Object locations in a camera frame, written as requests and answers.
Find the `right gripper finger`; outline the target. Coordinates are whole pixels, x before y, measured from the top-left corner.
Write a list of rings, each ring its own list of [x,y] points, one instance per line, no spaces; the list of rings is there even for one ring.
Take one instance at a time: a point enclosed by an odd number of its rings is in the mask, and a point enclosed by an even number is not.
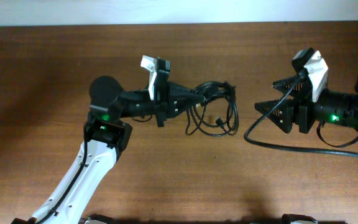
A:
[[[281,80],[277,80],[273,82],[273,88],[286,93],[290,90],[291,86],[295,83],[295,86],[292,88],[290,92],[290,96],[292,97],[302,97],[305,96],[305,91],[303,89],[304,80],[298,78],[297,76],[284,78]]]
[[[278,126],[284,133],[290,133],[293,127],[295,115],[293,108],[293,100],[283,100],[267,117],[276,126]],[[254,105],[255,109],[262,113],[267,114],[279,100],[258,102]]]

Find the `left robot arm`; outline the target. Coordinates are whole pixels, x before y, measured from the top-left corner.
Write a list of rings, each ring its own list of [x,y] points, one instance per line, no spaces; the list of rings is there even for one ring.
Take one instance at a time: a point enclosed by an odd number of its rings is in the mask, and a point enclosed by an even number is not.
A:
[[[142,90],[127,91],[110,76],[95,79],[90,88],[90,111],[76,159],[57,188],[27,223],[79,223],[104,176],[126,149],[132,126],[123,118],[152,115],[163,126],[186,109],[205,100],[204,94],[153,73]]]

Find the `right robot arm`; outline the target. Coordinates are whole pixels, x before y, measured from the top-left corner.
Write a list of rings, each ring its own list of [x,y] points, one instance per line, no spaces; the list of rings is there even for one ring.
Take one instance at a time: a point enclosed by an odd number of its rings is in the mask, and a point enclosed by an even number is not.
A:
[[[300,50],[291,64],[295,76],[273,83],[276,90],[288,93],[290,98],[258,102],[255,109],[266,114],[284,133],[289,133],[296,124],[306,134],[315,122],[358,132],[358,78],[354,93],[329,90],[328,66],[320,51],[312,48]]]

